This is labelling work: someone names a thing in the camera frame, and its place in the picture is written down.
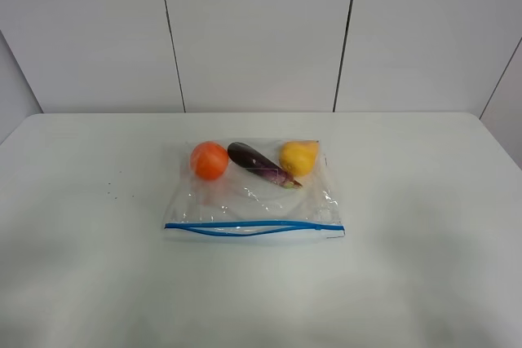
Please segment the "clear zip bag blue zipper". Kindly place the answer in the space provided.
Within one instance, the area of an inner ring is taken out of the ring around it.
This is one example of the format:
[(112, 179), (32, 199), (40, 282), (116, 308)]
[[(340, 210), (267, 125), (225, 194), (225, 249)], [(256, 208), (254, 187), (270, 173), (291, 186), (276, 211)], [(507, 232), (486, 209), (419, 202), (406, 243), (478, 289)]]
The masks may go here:
[[(190, 168), (192, 150), (215, 142), (226, 151), (241, 142), (281, 167), (279, 152), (290, 141), (318, 141), (320, 151), (311, 173), (294, 178), (303, 186), (285, 189), (249, 173), (228, 157), (228, 167), (216, 180), (198, 178)], [(215, 139), (184, 143), (175, 149), (177, 180), (162, 228), (175, 237), (199, 240), (277, 240), (342, 238), (346, 234), (329, 180), (328, 161), (319, 140)]]

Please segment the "orange fruit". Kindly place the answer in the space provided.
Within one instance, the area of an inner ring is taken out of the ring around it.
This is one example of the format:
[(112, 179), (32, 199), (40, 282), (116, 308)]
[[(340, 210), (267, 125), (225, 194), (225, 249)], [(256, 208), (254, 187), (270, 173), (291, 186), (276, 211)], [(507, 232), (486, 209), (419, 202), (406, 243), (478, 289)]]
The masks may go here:
[(189, 164), (198, 178), (216, 180), (228, 167), (228, 153), (215, 142), (200, 143), (192, 150)]

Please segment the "yellow pear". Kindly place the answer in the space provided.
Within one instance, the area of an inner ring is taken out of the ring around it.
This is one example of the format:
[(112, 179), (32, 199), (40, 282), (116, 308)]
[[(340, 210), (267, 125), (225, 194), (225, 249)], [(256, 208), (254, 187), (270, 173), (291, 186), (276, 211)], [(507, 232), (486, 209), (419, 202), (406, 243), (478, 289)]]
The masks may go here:
[(320, 151), (318, 141), (290, 141), (279, 152), (281, 168), (295, 177), (312, 172)]

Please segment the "purple eggplant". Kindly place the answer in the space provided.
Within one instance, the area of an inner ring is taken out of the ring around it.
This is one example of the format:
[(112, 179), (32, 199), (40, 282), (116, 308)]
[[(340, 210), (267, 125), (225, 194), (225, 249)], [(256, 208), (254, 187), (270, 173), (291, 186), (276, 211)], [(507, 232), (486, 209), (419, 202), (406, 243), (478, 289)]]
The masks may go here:
[(300, 189), (303, 186), (292, 174), (283, 170), (248, 144), (241, 142), (230, 143), (227, 152), (233, 163), (278, 187)]

